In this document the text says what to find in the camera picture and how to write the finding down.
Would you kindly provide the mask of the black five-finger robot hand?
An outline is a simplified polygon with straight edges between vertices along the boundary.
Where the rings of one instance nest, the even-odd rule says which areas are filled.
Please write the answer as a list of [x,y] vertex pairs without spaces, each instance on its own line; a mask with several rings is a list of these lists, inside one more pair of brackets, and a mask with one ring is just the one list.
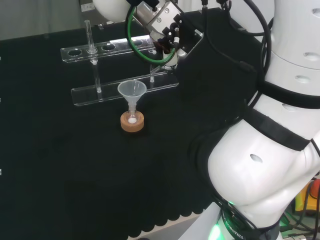
[[175,48],[173,58],[164,65],[166,70],[175,69],[179,59],[186,57],[203,38],[200,28],[187,19],[173,0],[160,0],[156,7],[143,1],[138,5],[136,15],[141,18],[143,27],[164,59]]

